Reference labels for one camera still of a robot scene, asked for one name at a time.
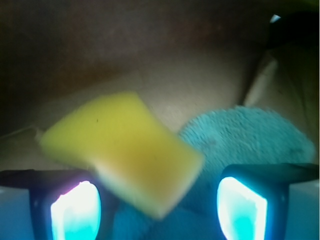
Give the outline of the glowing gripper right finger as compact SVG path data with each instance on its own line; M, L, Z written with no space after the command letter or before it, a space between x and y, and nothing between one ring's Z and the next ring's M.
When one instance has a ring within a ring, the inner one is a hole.
M320 238L317 164L231 164L221 174L216 203L227 240Z

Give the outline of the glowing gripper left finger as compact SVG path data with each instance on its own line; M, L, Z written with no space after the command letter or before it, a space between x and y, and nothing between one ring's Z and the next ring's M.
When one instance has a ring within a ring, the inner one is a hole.
M117 201L85 170L3 170L2 240L109 240Z

